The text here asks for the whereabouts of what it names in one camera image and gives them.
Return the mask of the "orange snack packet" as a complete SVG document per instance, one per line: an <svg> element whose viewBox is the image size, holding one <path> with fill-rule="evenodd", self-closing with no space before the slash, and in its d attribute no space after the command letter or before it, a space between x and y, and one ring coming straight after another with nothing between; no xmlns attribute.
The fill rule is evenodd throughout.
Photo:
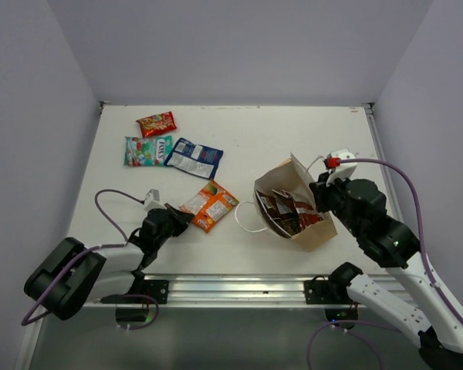
<svg viewBox="0 0 463 370"><path fill-rule="evenodd" d="M193 214L192 223L209 233L226 214L238 205L238 200L214 180L200 189L180 210Z"/></svg>

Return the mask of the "brown chip bag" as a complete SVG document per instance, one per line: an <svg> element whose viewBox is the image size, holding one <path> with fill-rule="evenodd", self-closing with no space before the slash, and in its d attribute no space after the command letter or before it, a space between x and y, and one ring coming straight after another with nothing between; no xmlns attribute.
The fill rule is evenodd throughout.
<svg viewBox="0 0 463 370"><path fill-rule="evenodd" d="M295 194L286 190L273 190L268 195L259 190L255 192L266 223L280 236L291 238L302 231L299 212L295 205Z"/></svg>

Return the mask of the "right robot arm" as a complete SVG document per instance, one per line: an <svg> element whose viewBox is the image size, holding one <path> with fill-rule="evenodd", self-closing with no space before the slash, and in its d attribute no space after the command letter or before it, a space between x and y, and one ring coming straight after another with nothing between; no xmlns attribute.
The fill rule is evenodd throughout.
<svg viewBox="0 0 463 370"><path fill-rule="evenodd" d="M409 227L388 215L386 196L364 179L328 183L328 173L309 185L320 211L330 211L356 239L363 253L401 284L414 303L379 287L367 274L345 262L328 277L330 297L365 305L417 347L432 369L463 369L463 324L437 290L444 287Z"/></svg>

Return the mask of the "teal Fox's candy bag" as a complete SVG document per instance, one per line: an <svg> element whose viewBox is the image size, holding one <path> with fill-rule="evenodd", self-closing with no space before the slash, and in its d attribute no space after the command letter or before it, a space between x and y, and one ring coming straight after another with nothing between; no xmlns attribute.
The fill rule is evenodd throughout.
<svg viewBox="0 0 463 370"><path fill-rule="evenodd" d="M174 144L172 136L125 137L123 164L127 167L164 167Z"/></svg>

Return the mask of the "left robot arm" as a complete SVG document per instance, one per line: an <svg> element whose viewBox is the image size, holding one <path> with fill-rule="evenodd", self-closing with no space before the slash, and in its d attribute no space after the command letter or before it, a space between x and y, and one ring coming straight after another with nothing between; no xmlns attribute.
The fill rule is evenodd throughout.
<svg viewBox="0 0 463 370"><path fill-rule="evenodd" d="M32 316L40 306L46 314L65 321L85 303L105 297L139 301L145 292L143 270L155 261L167 240L183 234L193 219L193 214L165 204L149 210L124 244L87 247L74 237L63 239L25 282L24 292L35 305L22 325L43 318Z"/></svg>

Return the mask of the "red Doritos chip bag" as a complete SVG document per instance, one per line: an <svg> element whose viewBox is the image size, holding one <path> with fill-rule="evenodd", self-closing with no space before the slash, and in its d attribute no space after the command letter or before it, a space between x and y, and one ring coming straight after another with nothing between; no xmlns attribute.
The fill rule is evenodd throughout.
<svg viewBox="0 0 463 370"><path fill-rule="evenodd" d="M272 195L268 195L257 190L255 199L266 223L281 237L291 238L323 220L313 206L297 193L273 190Z"/></svg>

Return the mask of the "brown paper bag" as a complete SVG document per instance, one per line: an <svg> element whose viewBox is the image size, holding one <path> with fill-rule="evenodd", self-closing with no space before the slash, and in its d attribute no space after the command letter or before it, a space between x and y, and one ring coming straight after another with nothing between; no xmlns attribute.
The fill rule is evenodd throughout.
<svg viewBox="0 0 463 370"><path fill-rule="evenodd" d="M253 230L242 224L238 219L242 202L235 208L235 222L250 234L267 232L306 251L315 250L333 239L337 231L332 217L317 210L309 188L312 182L309 169L291 155L254 182L251 204L262 226Z"/></svg>

